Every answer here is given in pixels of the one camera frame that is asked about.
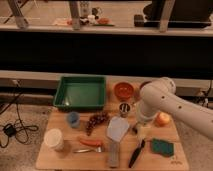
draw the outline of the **sponge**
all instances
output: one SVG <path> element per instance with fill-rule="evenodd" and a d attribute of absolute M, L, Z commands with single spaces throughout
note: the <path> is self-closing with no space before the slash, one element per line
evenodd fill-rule
<path fill-rule="evenodd" d="M 151 149 L 154 153 L 158 153 L 166 157 L 174 155 L 174 144 L 165 140 L 152 139 Z"/>

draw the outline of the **orange object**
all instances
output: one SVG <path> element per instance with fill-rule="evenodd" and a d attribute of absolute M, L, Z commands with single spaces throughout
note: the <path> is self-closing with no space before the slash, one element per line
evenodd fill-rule
<path fill-rule="evenodd" d="M 120 82 L 114 87 L 115 96 L 121 100 L 126 101 L 134 94 L 134 88 L 131 84 L 126 82 Z"/>
<path fill-rule="evenodd" d="M 67 20 L 67 25 L 72 25 L 72 20 Z"/>
<path fill-rule="evenodd" d="M 157 126 L 165 126 L 170 122 L 171 118 L 169 114 L 164 112 L 159 112 L 155 118 L 155 124 Z"/>
<path fill-rule="evenodd" d="M 100 18 L 98 20 L 98 24 L 109 24 L 109 19 L 108 18 Z"/>
<path fill-rule="evenodd" d="M 88 140 L 84 138 L 77 137 L 77 140 L 84 145 L 93 146 L 93 147 L 100 147 L 103 145 L 102 140 Z"/>

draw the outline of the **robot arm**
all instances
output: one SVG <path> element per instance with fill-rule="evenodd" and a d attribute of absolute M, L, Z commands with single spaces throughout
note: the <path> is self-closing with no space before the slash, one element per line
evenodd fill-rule
<path fill-rule="evenodd" d="M 190 103 L 174 95 L 175 83 L 170 78 L 160 78 L 140 90 L 141 100 L 136 104 L 136 118 L 147 123 L 158 110 L 171 114 L 201 134 L 213 140 L 213 110 Z"/>

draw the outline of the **paper cup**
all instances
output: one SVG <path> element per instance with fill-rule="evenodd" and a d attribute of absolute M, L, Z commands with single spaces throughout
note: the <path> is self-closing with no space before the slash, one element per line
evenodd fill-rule
<path fill-rule="evenodd" d="M 47 131 L 44 135 L 44 143 L 53 150 L 62 150 L 64 147 L 64 140 L 61 130 L 54 128 Z"/>

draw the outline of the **carrot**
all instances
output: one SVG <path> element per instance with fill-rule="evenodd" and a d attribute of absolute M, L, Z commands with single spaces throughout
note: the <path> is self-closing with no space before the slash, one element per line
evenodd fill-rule
<path fill-rule="evenodd" d="M 93 147 L 99 147 L 103 145 L 102 140 L 88 140 L 84 138 L 77 137 L 77 140 L 84 145 L 93 146 Z"/>

